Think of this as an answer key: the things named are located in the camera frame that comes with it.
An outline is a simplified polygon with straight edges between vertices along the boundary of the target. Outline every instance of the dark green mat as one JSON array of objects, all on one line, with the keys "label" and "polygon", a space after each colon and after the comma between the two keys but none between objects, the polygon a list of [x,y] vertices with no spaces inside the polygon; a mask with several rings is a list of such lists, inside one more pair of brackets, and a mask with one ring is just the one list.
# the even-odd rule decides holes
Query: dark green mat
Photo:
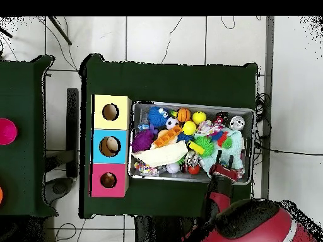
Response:
[{"label": "dark green mat", "polygon": [[[205,183],[132,179],[126,196],[88,196],[91,95],[125,95],[132,101],[148,100],[220,107],[255,109],[257,64],[237,66],[178,66],[104,62],[90,54],[82,63],[81,104],[81,217],[92,214],[138,214],[149,216],[200,216]],[[249,183],[235,186],[233,200],[250,197]]]},{"label": "dark green mat", "polygon": [[0,146],[0,215],[51,216],[42,199],[45,177],[42,81],[54,57],[32,62],[0,61],[0,118],[12,120],[16,140]]}]

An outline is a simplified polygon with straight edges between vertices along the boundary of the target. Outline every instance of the blue box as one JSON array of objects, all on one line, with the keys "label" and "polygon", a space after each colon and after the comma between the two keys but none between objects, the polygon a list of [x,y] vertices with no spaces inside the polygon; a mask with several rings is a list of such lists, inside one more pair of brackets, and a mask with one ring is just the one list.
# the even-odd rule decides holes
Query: blue box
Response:
[{"label": "blue box", "polygon": [[[105,137],[115,137],[121,145],[120,151],[112,157],[104,156],[100,151],[100,143]],[[128,151],[127,130],[94,130],[93,136],[93,163],[126,163]]]}]

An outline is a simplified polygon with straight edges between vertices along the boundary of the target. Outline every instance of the yellow tennis ball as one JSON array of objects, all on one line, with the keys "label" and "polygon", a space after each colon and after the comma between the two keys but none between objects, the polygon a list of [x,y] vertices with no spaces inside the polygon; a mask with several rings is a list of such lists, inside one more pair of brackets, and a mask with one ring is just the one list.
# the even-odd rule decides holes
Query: yellow tennis ball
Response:
[{"label": "yellow tennis ball", "polygon": [[206,114],[204,112],[195,112],[192,119],[193,122],[199,125],[201,122],[206,120]]},{"label": "yellow tennis ball", "polygon": [[183,126],[183,133],[185,135],[192,135],[196,131],[196,124],[190,120],[185,122]]}]

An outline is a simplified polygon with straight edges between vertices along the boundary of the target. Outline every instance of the pink box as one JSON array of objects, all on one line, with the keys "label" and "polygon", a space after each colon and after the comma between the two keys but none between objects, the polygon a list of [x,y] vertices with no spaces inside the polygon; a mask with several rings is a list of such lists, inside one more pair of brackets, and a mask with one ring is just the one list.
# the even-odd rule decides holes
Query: pink box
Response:
[{"label": "pink box", "polygon": [[[117,182],[114,187],[106,188],[101,184],[101,176],[105,173],[115,175]],[[94,163],[92,173],[91,197],[124,197],[129,185],[127,165],[119,163]]]}]

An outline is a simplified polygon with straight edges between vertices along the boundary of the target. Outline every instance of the orange toy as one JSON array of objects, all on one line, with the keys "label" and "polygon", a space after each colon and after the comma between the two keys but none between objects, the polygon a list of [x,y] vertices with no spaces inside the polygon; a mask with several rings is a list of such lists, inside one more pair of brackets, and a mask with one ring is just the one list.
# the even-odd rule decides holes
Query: orange toy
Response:
[{"label": "orange toy", "polygon": [[3,190],[0,187],[0,203],[1,203],[2,200],[3,200]]},{"label": "orange toy", "polygon": [[180,128],[179,125],[176,125],[175,127],[168,130],[166,134],[163,134],[160,138],[158,138],[154,142],[154,144],[156,145],[156,147],[165,146],[169,141],[171,141],[176,135],[179,135],[181,132],[182,128]]},{"label": "orange toy", "polygon": [[187,108],[180,108],[177,111],[177,119],[180,122],[186,122],[190,119],[191,117],[191,112]]}]

